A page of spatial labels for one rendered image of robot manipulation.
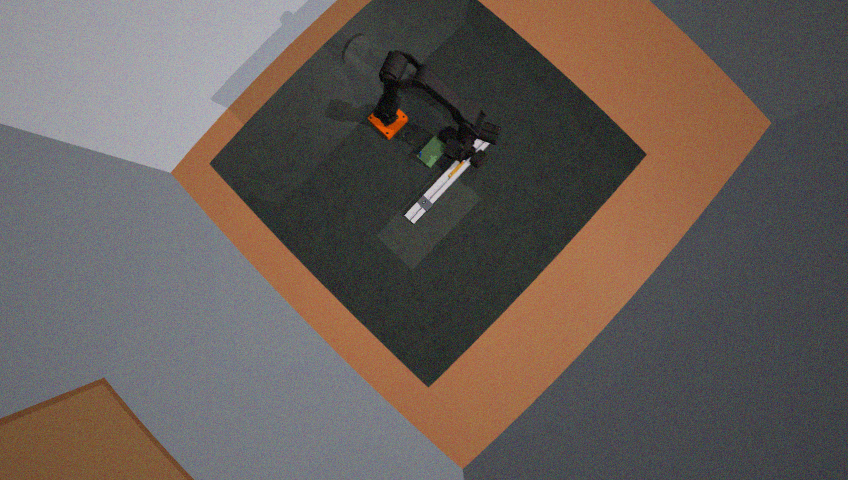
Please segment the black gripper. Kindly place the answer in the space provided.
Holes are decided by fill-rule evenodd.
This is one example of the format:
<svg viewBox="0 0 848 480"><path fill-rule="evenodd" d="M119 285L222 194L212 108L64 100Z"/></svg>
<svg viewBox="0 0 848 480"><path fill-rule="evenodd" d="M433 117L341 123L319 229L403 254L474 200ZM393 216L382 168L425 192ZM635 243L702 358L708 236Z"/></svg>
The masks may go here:
<svg viewBox="0 0 848 480"><path fill-rule="evenodd" d="M460 161L460 163L462 163L464 160L467 160L470 157L469 163L475 169L478 169L481 165L483 165L488 160L489 155L486 152L484 152L480 149L477 152L475 152L476 148L473 147L473 145L475 143L473 140L476 136L473 136L472 138L469 138L469 139L463 138L458 134L458 132L454 128L452 128L451 126L448 126L442 132L440 132L439 140L442 140L445 143L449 139L452 138L452 135L455 136L456 140L458 140L459 142L461 142L465 145L465 147L464 147L464 151L465 151L464 158L462 160L459 159L458 162Z"/></svg>

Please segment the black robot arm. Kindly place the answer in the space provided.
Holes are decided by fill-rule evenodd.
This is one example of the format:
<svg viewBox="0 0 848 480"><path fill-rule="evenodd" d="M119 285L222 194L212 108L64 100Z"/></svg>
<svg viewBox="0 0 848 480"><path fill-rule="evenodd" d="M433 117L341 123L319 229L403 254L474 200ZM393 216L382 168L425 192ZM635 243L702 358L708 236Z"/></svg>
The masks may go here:
<svg viewBox="0 0 848 480"><path fill-rule="evenodd" d="M414 77L401 79L408 63L413 64L417 69L416 74ZM423 89L450 111L453 121L459 125L458 134L461 137L469 139L476 136L479 140L496 145L502 128L485 122L487 114L476 102L460 97L433 73L432 68L416 61L412 54L398 50L389 51L379 77L384 83L383 94L373 115L379 118L383 125L388 126L399 119L397 112L402 103L402 97L397 96L398 88L417 87ZM443 151L446 157L458 161L464 158L464 147L465 145L452 135Z"/></svg>

